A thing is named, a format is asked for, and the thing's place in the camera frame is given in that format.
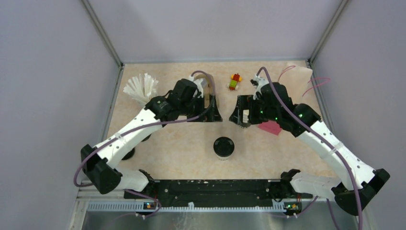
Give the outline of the black cup lid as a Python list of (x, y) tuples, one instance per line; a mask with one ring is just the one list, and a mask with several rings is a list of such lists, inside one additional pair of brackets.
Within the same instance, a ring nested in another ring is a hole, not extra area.
[(235, 150), (235, 145), (232, 139), (228, 137), (219, 137), (214, 141), (213, 149), (218, 154), (231, 154)]

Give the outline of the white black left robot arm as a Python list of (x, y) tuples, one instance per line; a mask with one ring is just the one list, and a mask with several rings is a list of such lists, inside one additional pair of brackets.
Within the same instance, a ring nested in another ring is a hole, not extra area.
[(80, 169), (90, 179), (100, 194), (115, 189), (132, 189), (142, 198), (153, 194), (154, 186), (141, 170), (119, 172), (120, 161), (136, 145), (162, 129), (167, 124), (180, 123), (179, 116), (187, 121), (207, 121), (211, 107), (215, 105), (215, 83), (211, 77), (181, 79), (165, 96), (152, 98), (128, 124), (105, 141), (81, 149)]

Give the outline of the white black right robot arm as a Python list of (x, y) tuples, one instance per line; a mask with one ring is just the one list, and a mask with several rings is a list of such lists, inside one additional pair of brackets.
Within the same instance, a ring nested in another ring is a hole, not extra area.
[(254, 95), (239, 95), (229, 121), (241, 127), (275, 121), (313, 149), (336, 173), (336, 177), (315, 176), (300, 170), (281, 174), (281, 192), (333, 199), (350, 215), (358, 216), (389, 180), (385, 169), (374, 169), (356, 157), (309, 105), (294, 104), (279, 83), (256, 84)]

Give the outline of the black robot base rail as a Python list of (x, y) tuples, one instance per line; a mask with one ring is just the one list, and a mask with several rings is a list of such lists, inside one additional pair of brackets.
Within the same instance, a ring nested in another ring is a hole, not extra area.
[(293, 191), (278, 179), (154, 180), (140, 193), (161, 200), (165, 195), (253, 195), (277, 200), (313, 197)]

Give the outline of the single white paper cup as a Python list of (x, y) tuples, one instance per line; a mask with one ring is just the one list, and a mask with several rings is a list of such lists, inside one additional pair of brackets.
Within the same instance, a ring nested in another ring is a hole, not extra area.
[(233, 155), (232, 153), (231, 154), (226, 154), (226, 155), (216, 153), (216, 157), (221, 161), (228, 160), (232, 155)]

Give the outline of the stack of paper cups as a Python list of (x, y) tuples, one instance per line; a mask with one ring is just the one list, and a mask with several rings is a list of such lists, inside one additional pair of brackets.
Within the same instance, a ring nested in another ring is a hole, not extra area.
[(242, 111), (240, 126), (243, 128), (248, 128), (249, 126), (251, 126), (251, 122), (249, 121), (249, 113), (249, 110)]

